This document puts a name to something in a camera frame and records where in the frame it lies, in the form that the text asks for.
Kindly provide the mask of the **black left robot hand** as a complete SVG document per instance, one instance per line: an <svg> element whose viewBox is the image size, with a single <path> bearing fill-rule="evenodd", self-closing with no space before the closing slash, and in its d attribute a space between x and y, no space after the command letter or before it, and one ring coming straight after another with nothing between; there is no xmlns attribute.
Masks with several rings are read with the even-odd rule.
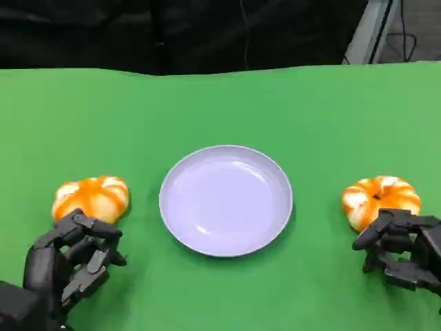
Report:
<svg viewBox="0 0 441 331"><path fill-rule="evenodd" d="M43 296L55 321L93 295L109 278L110 265L125 266L118 252L123 233L113 224L76 209L57 221L28 250L24 288Z"/></svg>

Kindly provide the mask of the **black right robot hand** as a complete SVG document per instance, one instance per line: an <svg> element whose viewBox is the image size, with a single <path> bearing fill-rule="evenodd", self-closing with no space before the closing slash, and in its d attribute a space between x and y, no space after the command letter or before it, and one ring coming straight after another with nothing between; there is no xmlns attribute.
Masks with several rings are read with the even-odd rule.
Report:
<svg viewBox="0 0 441 331"><path fill-rule="evenodd" d="M440 219L409 210L379 210L352 244L366 252L362 270L382 270L386 282L440 295Z"/></svg>

